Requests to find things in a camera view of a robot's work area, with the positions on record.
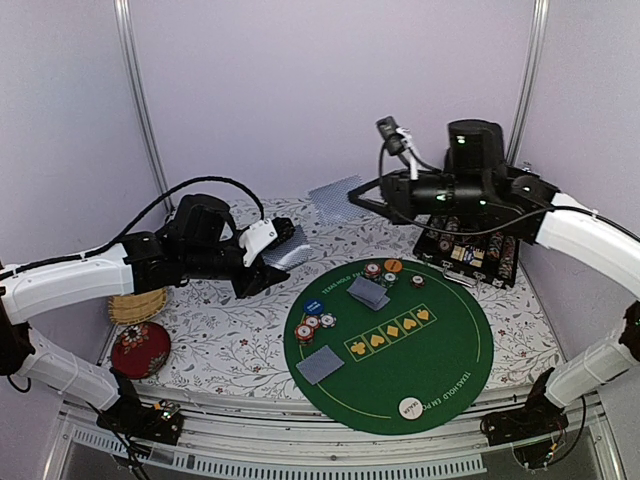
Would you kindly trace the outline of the blue playing card deck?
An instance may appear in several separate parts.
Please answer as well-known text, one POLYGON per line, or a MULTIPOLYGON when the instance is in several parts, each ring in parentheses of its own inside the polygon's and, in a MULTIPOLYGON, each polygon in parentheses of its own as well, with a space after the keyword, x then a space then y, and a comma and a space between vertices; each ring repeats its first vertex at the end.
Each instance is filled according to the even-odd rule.
POLYGON ((267 265, 282 271, 290 271, 309 260, 311 245, 301 225, 297 225, 291 239, 282 245, 262 252, 267 265))

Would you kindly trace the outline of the blue blind button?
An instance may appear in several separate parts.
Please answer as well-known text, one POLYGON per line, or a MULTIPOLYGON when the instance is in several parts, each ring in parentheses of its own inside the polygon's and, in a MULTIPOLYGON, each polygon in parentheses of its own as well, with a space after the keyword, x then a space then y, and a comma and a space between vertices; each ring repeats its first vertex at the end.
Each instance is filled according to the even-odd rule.
POLYGON ((319 316, 324 313, 324 303, 319 299, 308 299, 303 304, 303 311, 309 316, 319 316))

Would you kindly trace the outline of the orange blind button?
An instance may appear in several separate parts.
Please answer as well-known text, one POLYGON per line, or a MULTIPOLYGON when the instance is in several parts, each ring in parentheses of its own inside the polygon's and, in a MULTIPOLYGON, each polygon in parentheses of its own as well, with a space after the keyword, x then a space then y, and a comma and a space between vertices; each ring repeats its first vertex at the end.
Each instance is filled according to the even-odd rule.
POLYGON ((391 273, 399 273, 403 270, 403 263, 395 258, 387 259, 383 266, 386 271, 391 273))

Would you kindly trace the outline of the single red five chip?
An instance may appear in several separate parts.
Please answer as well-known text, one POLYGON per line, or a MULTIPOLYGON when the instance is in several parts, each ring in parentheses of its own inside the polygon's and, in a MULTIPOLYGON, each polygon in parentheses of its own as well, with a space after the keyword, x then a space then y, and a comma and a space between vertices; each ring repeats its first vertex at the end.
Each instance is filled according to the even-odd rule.
POLYGON ((317 316, 307 316, 304 319, 303 324, 309 326, 313 330, 317 330, 321 326, 320 320, 317 316))

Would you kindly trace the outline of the green white chip stack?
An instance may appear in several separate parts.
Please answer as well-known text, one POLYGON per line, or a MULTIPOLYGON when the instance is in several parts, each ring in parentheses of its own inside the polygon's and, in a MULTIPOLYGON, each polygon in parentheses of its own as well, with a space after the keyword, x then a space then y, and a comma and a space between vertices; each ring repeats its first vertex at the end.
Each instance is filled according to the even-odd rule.
POLYGON ((387 271, 380 276, 379 283, 384 288, 391 288, 397 283, 397 281, 398 275, 394 272, 387 271))

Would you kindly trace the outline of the dark maroon chip stack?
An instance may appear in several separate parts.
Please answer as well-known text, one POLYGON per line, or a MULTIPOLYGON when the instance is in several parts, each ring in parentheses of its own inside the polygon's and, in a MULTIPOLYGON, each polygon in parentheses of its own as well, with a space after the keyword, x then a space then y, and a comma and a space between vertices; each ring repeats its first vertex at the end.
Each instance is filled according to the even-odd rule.
POLYGON ((415 274, 411 276, 410 283, 415 288, 423 288, 426 285, 426 279, 423 275, 415 274))

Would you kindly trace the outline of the white dealer button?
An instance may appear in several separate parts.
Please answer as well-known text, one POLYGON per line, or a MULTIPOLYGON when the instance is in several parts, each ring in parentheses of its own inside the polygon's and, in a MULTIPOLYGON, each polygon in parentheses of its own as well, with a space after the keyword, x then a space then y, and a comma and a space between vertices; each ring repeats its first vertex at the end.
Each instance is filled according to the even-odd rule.
POLYGON ((405 397, 399 402, 398 411, 403 419, 414 421, 423 415, 425 406, 415 397, 405 397))

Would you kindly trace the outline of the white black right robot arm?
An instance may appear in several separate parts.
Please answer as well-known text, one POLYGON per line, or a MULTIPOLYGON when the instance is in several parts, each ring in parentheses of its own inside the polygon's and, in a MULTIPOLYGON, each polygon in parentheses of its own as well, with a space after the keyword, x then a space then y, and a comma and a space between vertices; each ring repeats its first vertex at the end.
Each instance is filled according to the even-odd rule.
MULTIPOLYGON (((496 231, 564 253, 639 293, 639 238, 589 210, 539 176, 506 163, 499 124, 464 119, 448 124, 444 167, 421 161, 410 132, 391 116, 377 121, 381 153, 397 156, 404 169, 380 172, 349 192, 351 203, 396 225, 419 215, 467 217, 478 235, 496 231)), ((541 374, 525 404, 487 414, 481 431, 500 445, 561 430, 565 408, 596 387, 639 364, 639 305, 625 312, 623 326, 559 367, 541 374)))

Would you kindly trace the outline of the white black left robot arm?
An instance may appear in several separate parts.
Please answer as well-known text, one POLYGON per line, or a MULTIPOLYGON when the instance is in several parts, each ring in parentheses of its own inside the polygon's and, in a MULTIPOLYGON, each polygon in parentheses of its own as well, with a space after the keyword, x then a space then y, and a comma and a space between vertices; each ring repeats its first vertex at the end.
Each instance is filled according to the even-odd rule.
POLYGON ((87 403, 98 424, 114 433, 175 444, 183 417, 172 403, 144 406, 116 368, 92 365, 49 341, 28 321, 88 300, 146 294, 191 280, 225 280, 237 298, 255 296, 288 279, 263 252, 289 241, 288 218, 260 216, 238 227, 229 205, 207 195, 185 195, 155 232, 126 226, 93 250, 7 266, 1 271, 1 373, 38 380, 87 403))

